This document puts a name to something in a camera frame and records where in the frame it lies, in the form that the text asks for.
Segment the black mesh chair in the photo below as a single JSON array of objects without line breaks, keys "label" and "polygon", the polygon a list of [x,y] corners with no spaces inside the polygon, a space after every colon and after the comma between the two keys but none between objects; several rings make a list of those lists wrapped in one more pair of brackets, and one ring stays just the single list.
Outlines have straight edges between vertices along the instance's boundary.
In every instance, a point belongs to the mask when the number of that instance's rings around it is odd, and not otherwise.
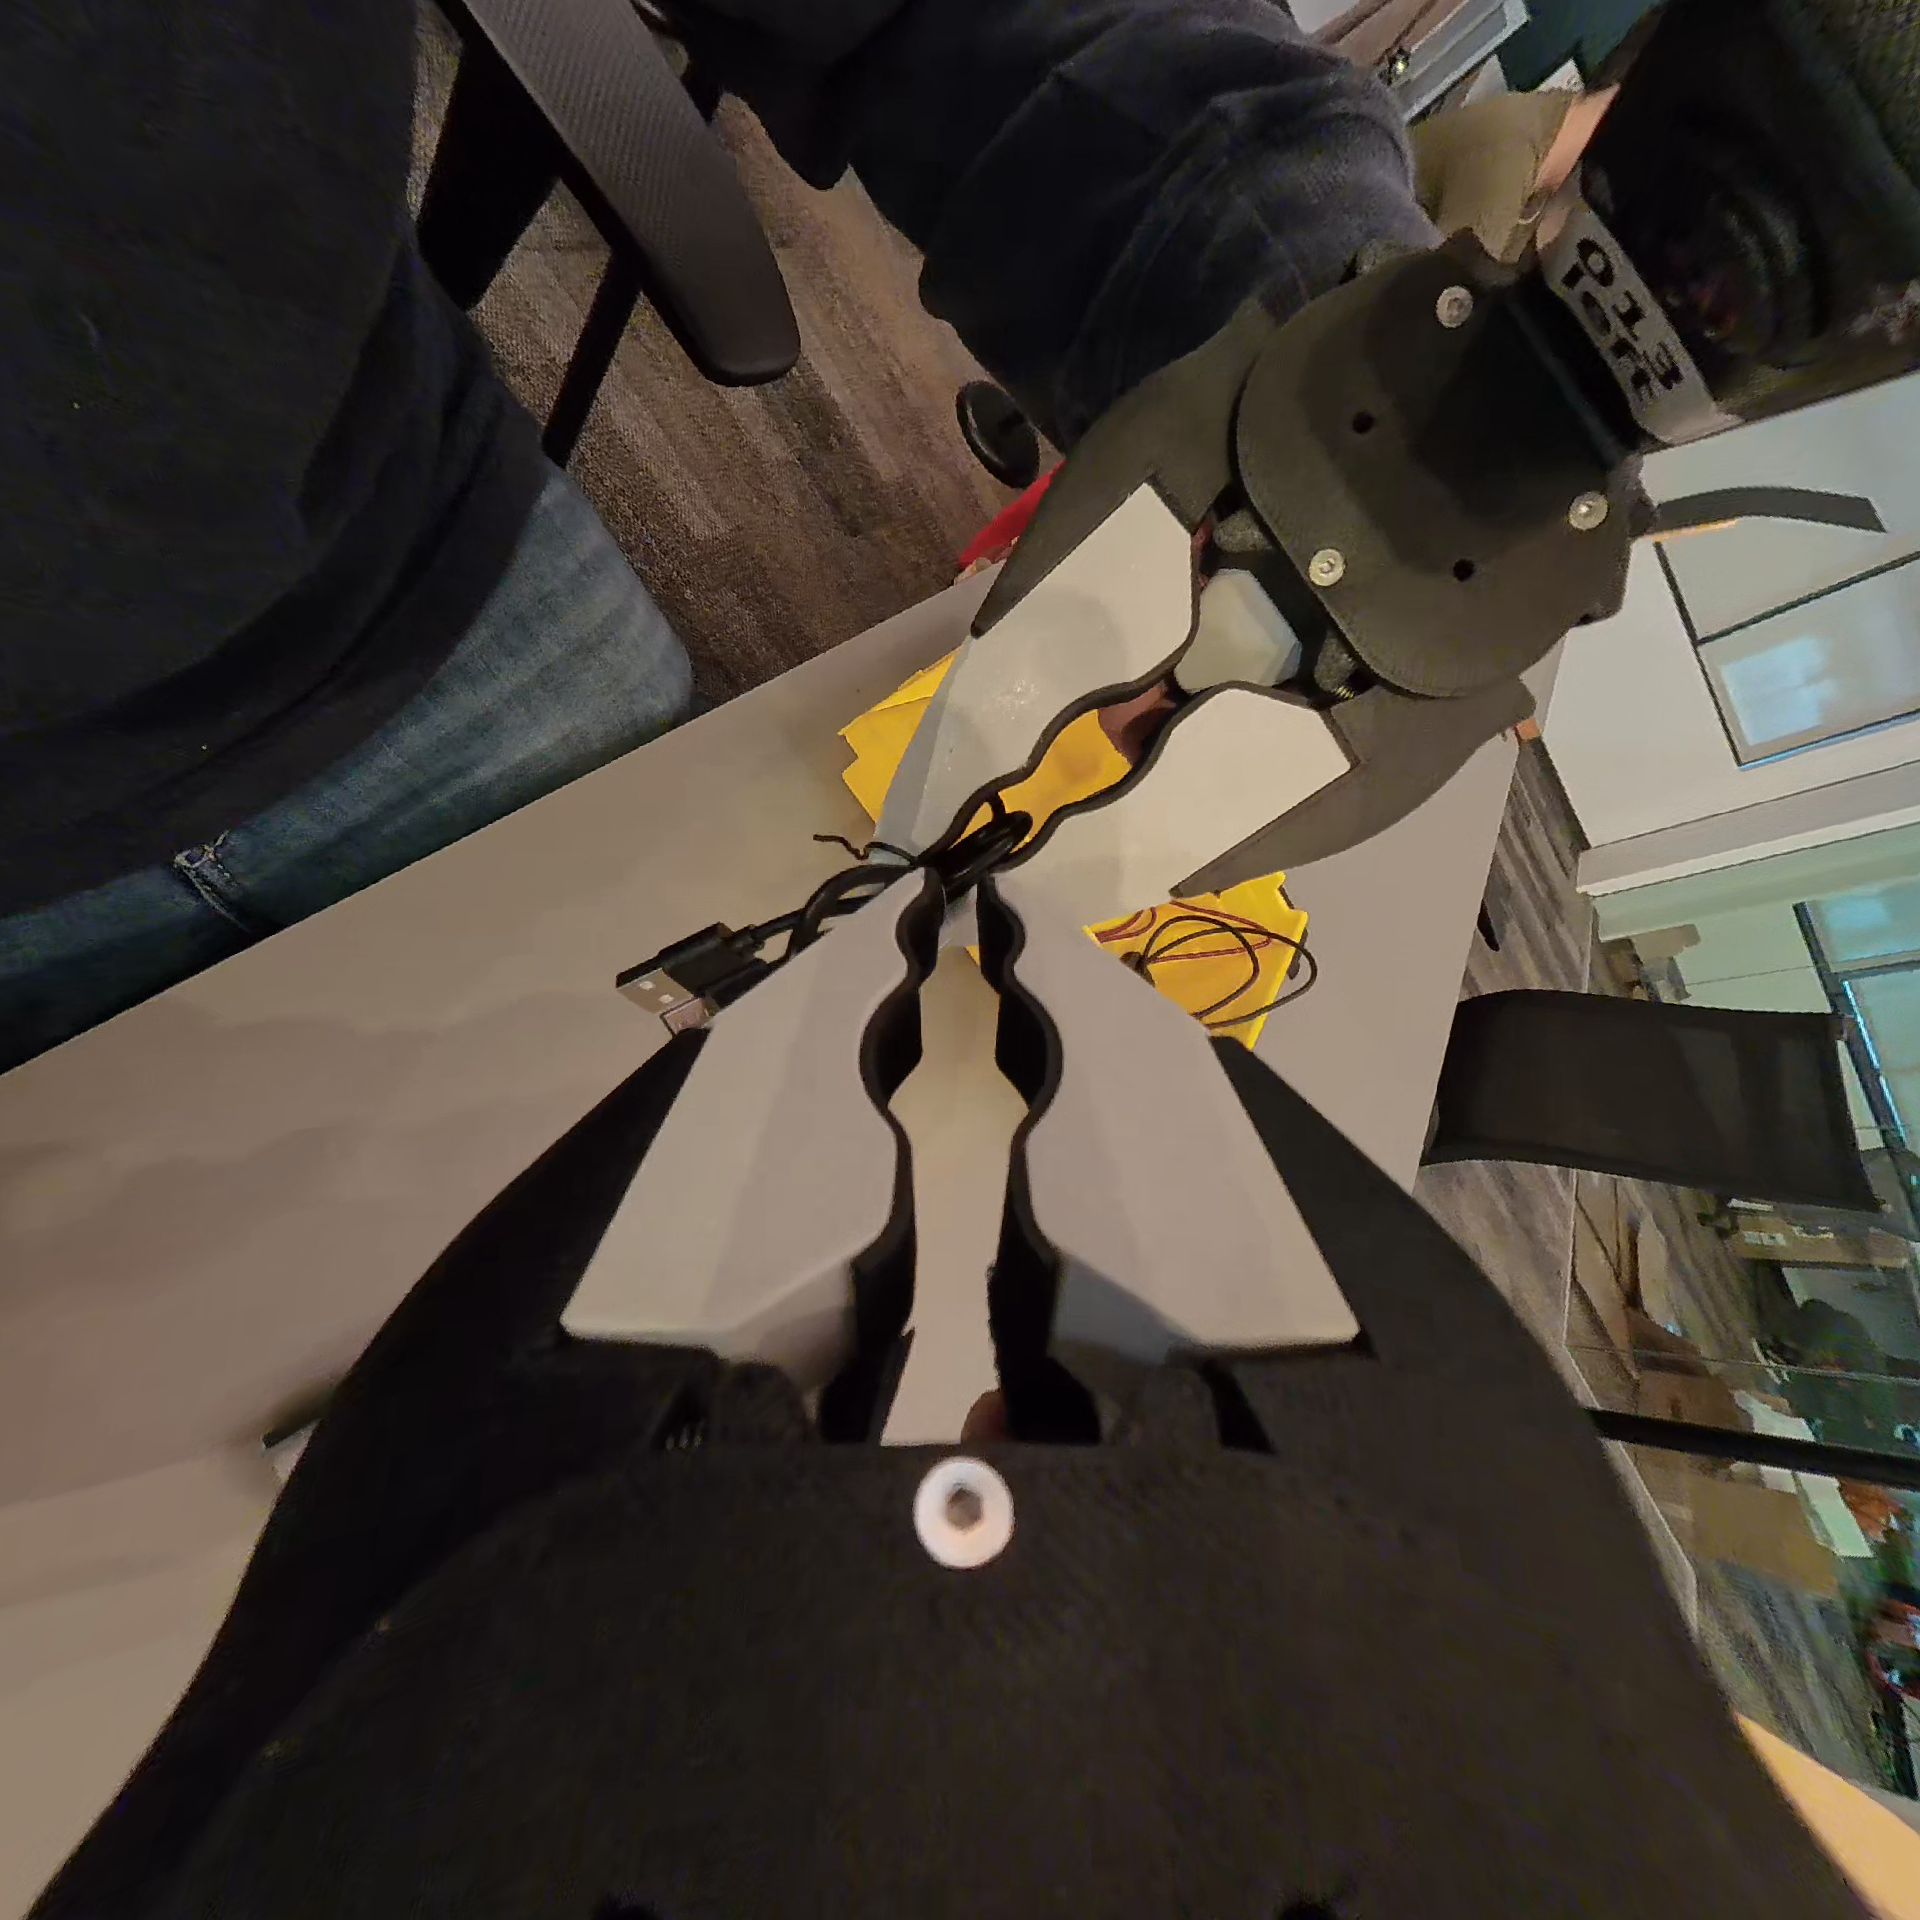
[{"label": "black mesh chair", "polygon": [[1463,999],[1422,1164],[1504,1161],[1879,1212],[1835,1014],[1596,991]]}]

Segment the glass window panel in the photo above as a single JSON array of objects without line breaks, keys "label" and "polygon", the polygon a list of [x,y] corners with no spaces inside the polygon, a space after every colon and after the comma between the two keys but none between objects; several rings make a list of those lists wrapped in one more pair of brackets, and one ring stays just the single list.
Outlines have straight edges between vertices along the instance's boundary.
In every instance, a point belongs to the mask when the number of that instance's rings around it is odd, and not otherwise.
[{"label": "glass window panel", "polygon": [[1694,611],[1670,563],[1659,566],[1734,766],[1784,761],[1916,721],[1916,554],[1718,622]]}]

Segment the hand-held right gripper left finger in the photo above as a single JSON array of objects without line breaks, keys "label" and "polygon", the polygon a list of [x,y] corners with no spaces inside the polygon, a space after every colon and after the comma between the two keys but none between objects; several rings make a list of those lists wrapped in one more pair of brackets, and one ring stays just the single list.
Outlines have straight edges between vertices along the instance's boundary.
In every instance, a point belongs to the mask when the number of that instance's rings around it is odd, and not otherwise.
[{"label": "hand-held right gripper left finger", "polygon": [[770,1365],[831,1442],[879,1438],[917,1299],[912,1149],[943,886],[901,871],[699,1031],[559,1316],[572,1338]]}]

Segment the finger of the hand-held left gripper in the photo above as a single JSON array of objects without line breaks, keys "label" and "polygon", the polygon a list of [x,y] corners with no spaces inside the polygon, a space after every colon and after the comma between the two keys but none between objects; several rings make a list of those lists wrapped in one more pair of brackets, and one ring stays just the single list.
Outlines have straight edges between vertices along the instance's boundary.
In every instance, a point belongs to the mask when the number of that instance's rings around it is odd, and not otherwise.
[{"label": "finger of the hand-held left gripper", "polygon": [[1302,644],[1240,566],[1197,597],[1174,668],[1189,693],[1132,774],[1052,821],[1000,874],[1020,899],[1076,926],[1125,919],[1197,890],[1197,874],[1350,770],[1322,711],[1279,693]]},{"label": "finger of the hand-held left gripper", "polygon": [[1140,482],[995,623],[975,620],[907,739],[874,867],[949,853],[1075,721],[1168,679],[1192,609],[1192,530]]}]

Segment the person's dark sweater torso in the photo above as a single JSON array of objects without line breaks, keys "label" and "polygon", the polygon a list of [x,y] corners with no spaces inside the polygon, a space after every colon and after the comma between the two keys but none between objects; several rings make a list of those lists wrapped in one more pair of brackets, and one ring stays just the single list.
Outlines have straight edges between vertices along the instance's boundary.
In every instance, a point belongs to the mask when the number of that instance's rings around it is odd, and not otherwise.
[{"label": "person's dark sweater torso", "polygon": [[512,559],[544,457],[413,127],[415,4],[5,4],[7,917],[291,797]]}]

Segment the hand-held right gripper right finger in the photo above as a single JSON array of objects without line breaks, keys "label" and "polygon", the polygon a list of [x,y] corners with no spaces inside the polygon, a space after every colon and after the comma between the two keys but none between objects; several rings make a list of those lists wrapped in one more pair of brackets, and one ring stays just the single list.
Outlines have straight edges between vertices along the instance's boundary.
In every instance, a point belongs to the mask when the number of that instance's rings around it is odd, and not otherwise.
[{"label": "hand-held right gripper right finger", "polygon": [[1008,883],[979,886],[975,933],[1023,1103],[987,1278],[1004,1435],[1094,1444],[1164,1366],[1348,1349],[1360,1322],[1231,1078],[1256,1059]]}]

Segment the small red object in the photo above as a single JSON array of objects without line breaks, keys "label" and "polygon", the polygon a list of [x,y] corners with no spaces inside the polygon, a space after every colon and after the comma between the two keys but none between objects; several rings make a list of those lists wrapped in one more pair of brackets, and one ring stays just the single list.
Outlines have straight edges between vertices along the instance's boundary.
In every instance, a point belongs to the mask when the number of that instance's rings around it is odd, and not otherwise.
[{"label": "small red object", "polygon": [[962,555],[958,557],[952,581],[962,583],[965,578],[975,577],[981,569],[1000,565],[1011,557],[1013,549],[1022,539],[1027,526],[1032,522],[1042,500],[1042,490],[1031,486],[1022,491],[1015,500],[1000,507],[965,546]]}]

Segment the person's left forearm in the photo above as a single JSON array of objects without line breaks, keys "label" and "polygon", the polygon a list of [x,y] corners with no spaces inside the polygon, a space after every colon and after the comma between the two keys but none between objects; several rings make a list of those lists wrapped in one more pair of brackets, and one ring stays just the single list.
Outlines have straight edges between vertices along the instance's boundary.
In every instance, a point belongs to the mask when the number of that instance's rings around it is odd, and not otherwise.
[{"label": "person's left forearm", "polygon": [[1243,305],[1286,321],[1438,244],[1400,111],[1279,4],[666,9],[800,178],[860,181],[1059,450]]}]

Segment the yellow paper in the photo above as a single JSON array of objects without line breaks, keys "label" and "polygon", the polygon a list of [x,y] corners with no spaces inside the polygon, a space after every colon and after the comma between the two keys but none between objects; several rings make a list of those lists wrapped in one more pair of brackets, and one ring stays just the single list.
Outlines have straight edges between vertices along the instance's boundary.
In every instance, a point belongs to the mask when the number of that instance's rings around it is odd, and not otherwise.
[{"label": "yellow paper", "polygon": [[[851,751],[843,780],[871,822],[951,662],[939,659],[842,730]],[[1046,747],[1036,774],[1004,794],[1004,805],[1044,828],[1067,802],[1090,799],[1126,770],[1101,721],[1088,714]],[[1246,1046],[1277,1009],[1315,988],[1319,974],[1306,933],[1308,915],[1286,899],[1282,874],[1223,893],[1160,899],[1086,927],[1094,946],[1189,1017]]]}]

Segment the black office chair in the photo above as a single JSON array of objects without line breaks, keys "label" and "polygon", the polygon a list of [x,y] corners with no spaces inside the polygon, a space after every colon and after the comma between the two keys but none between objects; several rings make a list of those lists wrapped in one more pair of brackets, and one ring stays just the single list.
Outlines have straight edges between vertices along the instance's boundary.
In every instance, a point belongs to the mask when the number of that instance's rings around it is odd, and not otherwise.
[{"label": "black office chair", "polygon": [[460,55],[424,177],[424,267],[470,311],[555,185],[608,247],[588,321],[542,429],[566,466],[629,323],[648,305],[720,389],[800,362],[783,276],[714,137],[720,92],[667,53],[651,4],[437,2]]}]

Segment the person's left hand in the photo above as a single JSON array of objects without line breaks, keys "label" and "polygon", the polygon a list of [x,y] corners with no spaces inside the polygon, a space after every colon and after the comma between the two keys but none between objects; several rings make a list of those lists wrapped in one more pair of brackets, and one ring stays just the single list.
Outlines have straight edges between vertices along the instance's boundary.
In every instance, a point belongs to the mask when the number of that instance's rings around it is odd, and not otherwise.
[{"label": "person's left hand", "polygon": [[1613,82],[1555,94],[1566,107],[1551,132],[1551,143],[1543,151],[1532,190],[1533,235],[1541,244],[1566,220],[1571,202],[1576,199],[1582,158],[1611,110],[1618,89],[1618,82]]}]

